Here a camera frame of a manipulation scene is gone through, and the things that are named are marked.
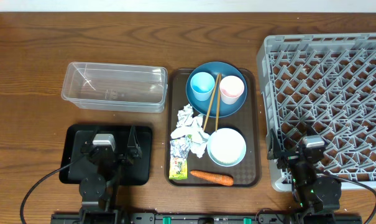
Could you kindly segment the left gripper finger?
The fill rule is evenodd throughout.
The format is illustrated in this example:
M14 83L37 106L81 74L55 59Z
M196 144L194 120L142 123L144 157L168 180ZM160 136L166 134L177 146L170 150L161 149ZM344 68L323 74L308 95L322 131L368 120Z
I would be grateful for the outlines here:
M93 140L95 138L95 136L97 135L98 133L98 130L99 128L96 127L92 133L92 135L89 137L89 139L87 141L85 141L85 143L83 144L82 146L82 149L91 149L91 146L93 145Z
M127 142L127 149L131 157L139 158L139 159L142 157L142 150L138 142L135 126L131 126L131 130L130 130L129 138Z

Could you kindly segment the foil snack wrapper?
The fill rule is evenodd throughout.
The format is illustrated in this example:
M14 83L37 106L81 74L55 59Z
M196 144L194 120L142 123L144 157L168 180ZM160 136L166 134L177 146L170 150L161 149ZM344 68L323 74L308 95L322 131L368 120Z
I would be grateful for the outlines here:
M187 157L191 148L189 136L170 141L170 170L169 179L184 180L188 178Z

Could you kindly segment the light blue rice bowl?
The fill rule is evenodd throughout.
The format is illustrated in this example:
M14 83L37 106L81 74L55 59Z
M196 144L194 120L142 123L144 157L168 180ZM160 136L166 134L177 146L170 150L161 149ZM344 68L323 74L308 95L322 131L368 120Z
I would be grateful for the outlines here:
M221 128L212 133L206 148L210 159L223 167L232 167L240 163L247 150L244 137L231 128Z

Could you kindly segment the small white tissue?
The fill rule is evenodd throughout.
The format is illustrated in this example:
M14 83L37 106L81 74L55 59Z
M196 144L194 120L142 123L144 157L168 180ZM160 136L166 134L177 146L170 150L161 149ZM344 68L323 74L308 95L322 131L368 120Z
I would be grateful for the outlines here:
M182 110L178 111L177 117L178 128L182 126L191 126L193 122L193 107L190 104L185 105Z

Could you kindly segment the orange carrot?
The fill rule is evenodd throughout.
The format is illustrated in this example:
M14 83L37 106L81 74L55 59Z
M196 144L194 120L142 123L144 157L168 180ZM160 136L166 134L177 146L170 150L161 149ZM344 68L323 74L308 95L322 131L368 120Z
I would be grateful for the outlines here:
M232 186L234 184L234 179L228 175L214 174L200 170L191 170L190 174L197 178L219 185Z

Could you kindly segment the large white tissue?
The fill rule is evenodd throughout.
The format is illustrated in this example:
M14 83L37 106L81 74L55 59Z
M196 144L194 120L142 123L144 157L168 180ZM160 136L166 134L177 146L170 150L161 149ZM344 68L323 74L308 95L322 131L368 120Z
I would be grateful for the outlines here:
M202 158L208 139L210 135L204 132L202 125L203 125L203 115L199 114L198 116L191 117L191 124L190 125L183 125L181 127L177 127L170 135L172 139L177 139L181 137L188 136L191 139L192 146L190 147L190 151L193 154L196 154L198 158Z

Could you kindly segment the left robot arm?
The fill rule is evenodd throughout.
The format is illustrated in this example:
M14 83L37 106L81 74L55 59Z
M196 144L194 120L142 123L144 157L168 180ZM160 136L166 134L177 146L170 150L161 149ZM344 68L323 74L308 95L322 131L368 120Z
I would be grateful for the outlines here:
M116 205L116 198L125 171L142 157L135 126L130 128L127 141L121 149L116 147L113 134L100 133L95 129L80 152L97 166L96 172L88 174L80 182L81 222L129 223L129 215Z

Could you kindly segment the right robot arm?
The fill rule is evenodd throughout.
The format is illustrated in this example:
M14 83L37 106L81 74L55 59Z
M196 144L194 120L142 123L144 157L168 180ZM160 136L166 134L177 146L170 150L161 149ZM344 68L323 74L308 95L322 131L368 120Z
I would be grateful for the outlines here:
M334 211L340 208L341 182L318 176L315 164L324 158L326 143L308 126L306 136L293 150L283 150L276 131L271 130L267 159L276 160L278 169L288 169L293 178L292 192L300 208L283 219L283 223L336 223Z

